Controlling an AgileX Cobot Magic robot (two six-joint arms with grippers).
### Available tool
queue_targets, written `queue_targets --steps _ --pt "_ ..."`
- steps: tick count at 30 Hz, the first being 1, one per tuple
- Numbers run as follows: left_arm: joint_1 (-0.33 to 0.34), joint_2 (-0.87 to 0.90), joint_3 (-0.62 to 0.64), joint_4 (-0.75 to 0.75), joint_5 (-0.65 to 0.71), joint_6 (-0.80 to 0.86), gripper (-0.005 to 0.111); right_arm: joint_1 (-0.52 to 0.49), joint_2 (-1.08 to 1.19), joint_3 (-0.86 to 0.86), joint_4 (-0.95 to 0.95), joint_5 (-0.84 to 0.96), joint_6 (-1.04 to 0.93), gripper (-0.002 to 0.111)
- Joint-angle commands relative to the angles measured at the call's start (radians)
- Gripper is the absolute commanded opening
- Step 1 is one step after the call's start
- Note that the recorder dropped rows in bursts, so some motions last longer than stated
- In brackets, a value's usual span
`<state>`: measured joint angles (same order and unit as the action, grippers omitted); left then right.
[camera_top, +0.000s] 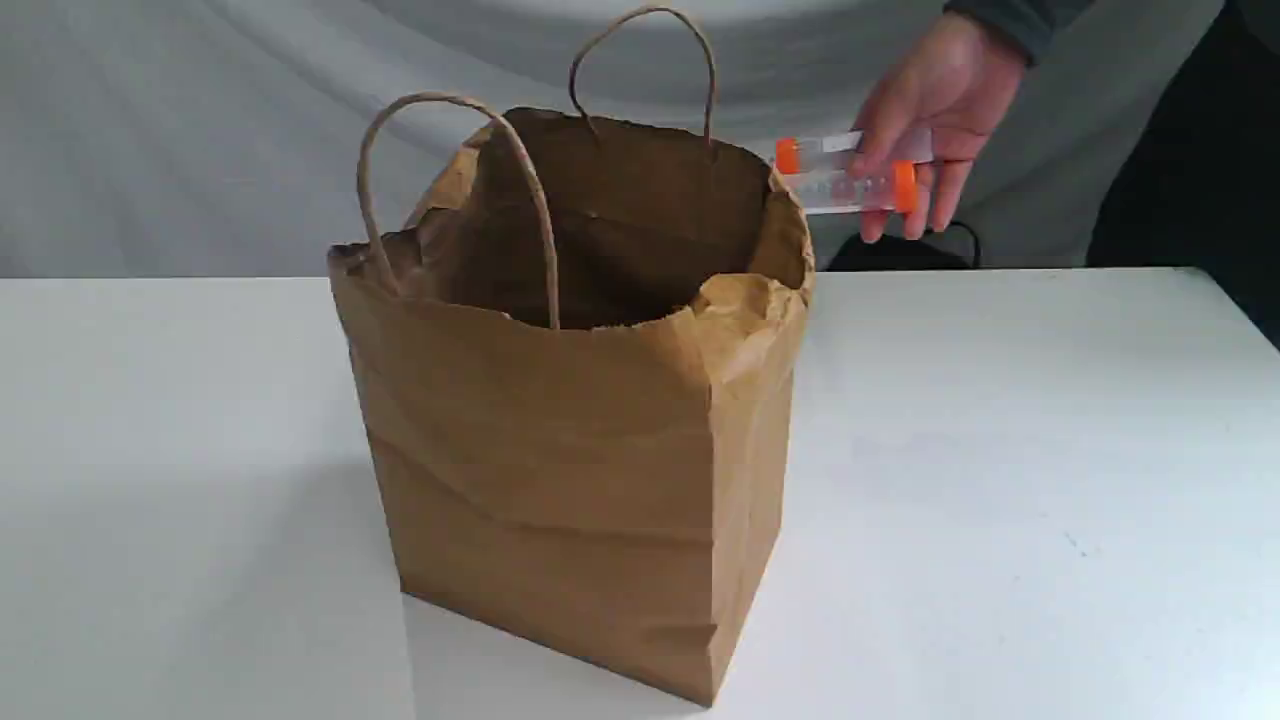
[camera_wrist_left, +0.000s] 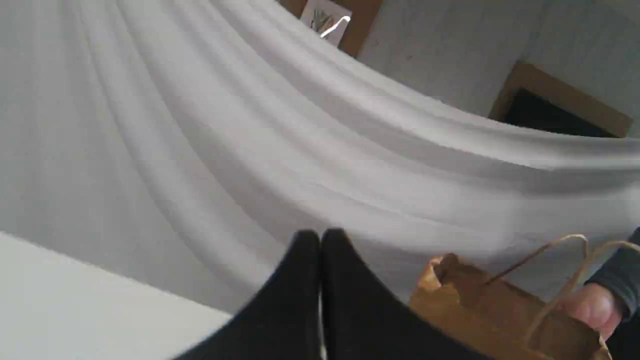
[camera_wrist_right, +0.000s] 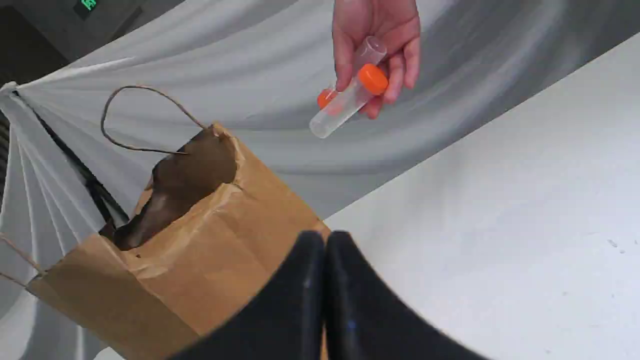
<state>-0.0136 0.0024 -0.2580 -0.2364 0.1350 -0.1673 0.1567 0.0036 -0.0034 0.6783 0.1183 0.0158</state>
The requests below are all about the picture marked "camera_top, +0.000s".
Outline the person's bare hand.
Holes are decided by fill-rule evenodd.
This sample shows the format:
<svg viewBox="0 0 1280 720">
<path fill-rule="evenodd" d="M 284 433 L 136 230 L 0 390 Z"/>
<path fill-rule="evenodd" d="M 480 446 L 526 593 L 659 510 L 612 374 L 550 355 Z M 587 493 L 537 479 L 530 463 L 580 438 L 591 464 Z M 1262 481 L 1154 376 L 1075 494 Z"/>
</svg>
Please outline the person's bare hand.
<svg viewBox="0 0 1280 720">
<path fill-rule="evenodd" d="M 927 127 L 933 164 L 919 170 L 902 233 L 945 231 L 978 156 L 1004 122 L 1028 72 L 1028 56 L 1001 33 L 946 12 L 886 73 L 860 108 L 856 170 L 881 165 L 910 129 Z"/>
</svg>

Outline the dark grey sleeve forearm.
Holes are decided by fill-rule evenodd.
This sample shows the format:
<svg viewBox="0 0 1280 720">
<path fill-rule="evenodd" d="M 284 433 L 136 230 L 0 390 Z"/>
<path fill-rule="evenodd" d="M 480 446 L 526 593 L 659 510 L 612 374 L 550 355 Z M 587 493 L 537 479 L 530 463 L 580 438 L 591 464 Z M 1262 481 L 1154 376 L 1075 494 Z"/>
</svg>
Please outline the dark grey sleeve forearm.
<svg viewBox="0 0 1280 720">
<path fill-rule="evenodd" d="M 1094 1 L 947 1 L 946 12 L 977 20 L 1009 41 L 1036 67 L 1053 37 L 1083 15 Z"/>
</svg>

